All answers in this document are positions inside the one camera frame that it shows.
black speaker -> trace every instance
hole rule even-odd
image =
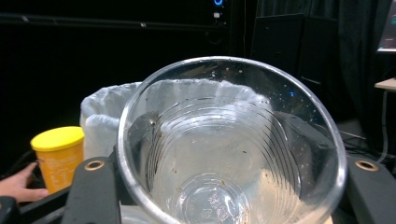
[[[325,100],[328,76],[339,72],[337,22],[303,14],[257,18],[251,59],[300,79]]]

blue light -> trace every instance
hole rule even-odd
[[[222,5],[222,0],[215,0],[216,6],[221,6]]]

yellow container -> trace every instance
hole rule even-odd
[[[72,184],[76,167],[83,161],[83,140],[81,127],[70,126],[40,133],[30,142],[49,193]]]

finger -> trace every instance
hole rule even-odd
[[[47,189],[24,189],[17,196],[18,203],[30,203],[43,199],[49,195]]]
[[[37,166],[36,162],[31,162],[29,165],[27,165],[25,168],[23,168],[22,170],[20,170],[18,172],[18,175],[23,176],[24,178],[28,178],[33,170],[35,169],[35,167]]]

human hand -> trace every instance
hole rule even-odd
[[[28,189],[33,170],[37,163],[32,162],[23,170],[0,181],[0,196],[14,197],[17,203],[35,202],[49,195],[47,189]]]

